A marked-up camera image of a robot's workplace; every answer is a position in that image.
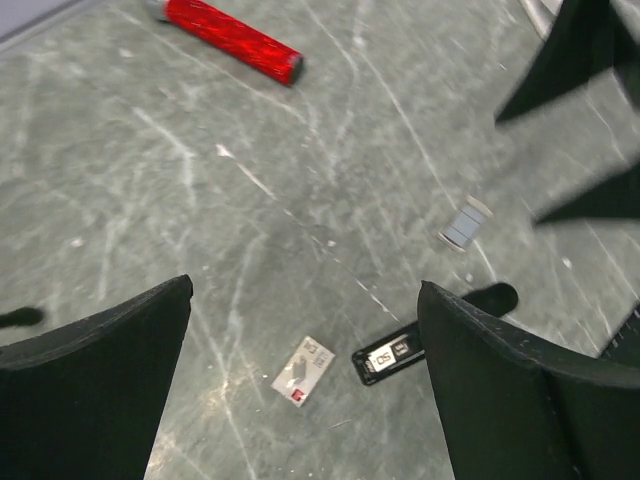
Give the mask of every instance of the red cylinder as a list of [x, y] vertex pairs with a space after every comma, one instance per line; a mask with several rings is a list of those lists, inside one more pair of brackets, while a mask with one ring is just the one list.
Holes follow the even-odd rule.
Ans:
[[168, 0], [164, 13], [169, 22], [284, 85], [302, 74], [301, 53], [201, 0]]

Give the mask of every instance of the scratch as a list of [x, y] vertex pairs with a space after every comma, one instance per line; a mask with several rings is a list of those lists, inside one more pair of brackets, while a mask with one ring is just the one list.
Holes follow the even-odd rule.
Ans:
[[182, 184], [187, 189], [189, 205], [191, 207], [195, 207], [196, 194], [193, 189], [193, 159], [197, 156], [196, 153], [182, 143], [180, 139], [173, 134], [173, 132], [157, 123], [141, 108], [133, 107], [133, 113], [149, 127], [153, 128], [167, 139], [173, 148], [182, 156]]
[[631, 292], [636, 296], [636, 298], [638, 298], [638, 294], [636, 293], [635, 289], [633, 288], [633, 285], [631, 285], [631, 282], [627, 278], [627, 275], [624, 273], [624, 270], [622, 269], [620, 264], [616, 261], [615, 258], [613, 258], [613, 255], [611, 255], [611, 252], [607, 249], [607, 247], [604, 246], [604, 243], [602, 243], [602, 240], [600, 240], [600, 237], [598, 237], [598, 234], [596, 234], [596, 232], [593, 229], [593, 227], [591, 225], [587, 224], [587, 228], [591, 231], [591, 233], [593, 234], [595, 239], [598, 241], [598, 243], [600, 244], [600, 247], [604, 250], [604, 253], [607, 255], [607, 258], [609, 259], [609, 261], [612, 263], [612, 265], [618, 271], [618, 273], [620, 274], [620, 277], [622, 278], [624, 283], [627, 285], [627, 287], [629, 287], [629, 290], [631, 290]]
[[351, 423], [351, 420], [343, 420], [342, 422], [338, 422], [335, 425], [330, 426], [329, 430], [331, 430], [332, 428], [341, 427], [342, 425], [346, 425], [347, 423]]

